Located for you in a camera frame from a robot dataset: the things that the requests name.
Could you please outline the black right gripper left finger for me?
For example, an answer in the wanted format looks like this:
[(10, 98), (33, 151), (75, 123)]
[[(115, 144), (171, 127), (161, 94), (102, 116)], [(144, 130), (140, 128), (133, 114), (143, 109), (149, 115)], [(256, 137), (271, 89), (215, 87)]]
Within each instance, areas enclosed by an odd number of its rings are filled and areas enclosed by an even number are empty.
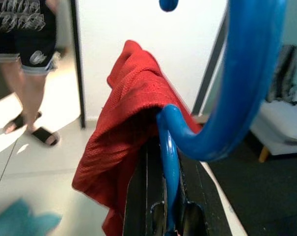
[(123, 235), (162, 236), (165, 195), (160, 145), (149, 140), (139, 152), (139, 162), (129, 182)]

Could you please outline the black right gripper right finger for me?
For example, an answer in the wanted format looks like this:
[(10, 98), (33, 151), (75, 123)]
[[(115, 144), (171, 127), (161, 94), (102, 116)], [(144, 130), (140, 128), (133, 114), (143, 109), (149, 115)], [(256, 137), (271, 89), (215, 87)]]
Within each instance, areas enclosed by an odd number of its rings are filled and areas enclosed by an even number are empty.
[(214, 181), (199, 161), (179, 152), (179, 233), (182, 236), (231, 236)]

